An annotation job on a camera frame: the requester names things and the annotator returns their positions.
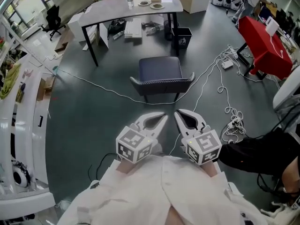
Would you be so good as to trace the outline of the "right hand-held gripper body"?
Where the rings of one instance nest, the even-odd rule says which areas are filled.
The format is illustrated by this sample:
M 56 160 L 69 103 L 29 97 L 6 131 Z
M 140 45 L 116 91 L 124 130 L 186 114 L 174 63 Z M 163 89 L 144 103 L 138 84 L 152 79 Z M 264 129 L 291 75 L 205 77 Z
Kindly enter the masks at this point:
M 185 147 L 185 154 L 197 165 L 217 159 L 222 148 L 217 132 L 212 130 L 209 125 L 192 135 L 183 137 L 181 142 Z

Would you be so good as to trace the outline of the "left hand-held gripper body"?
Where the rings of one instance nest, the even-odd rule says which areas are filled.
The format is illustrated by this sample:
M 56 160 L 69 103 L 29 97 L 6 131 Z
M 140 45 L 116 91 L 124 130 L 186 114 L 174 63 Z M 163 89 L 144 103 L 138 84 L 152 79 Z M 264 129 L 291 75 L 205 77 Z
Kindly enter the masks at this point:
M 145 159 L 158 143 L 157 127 L 155 122 L 148 126 L 136 122 L 124 127 L 116 138 L 116 153 L 133 164 Z

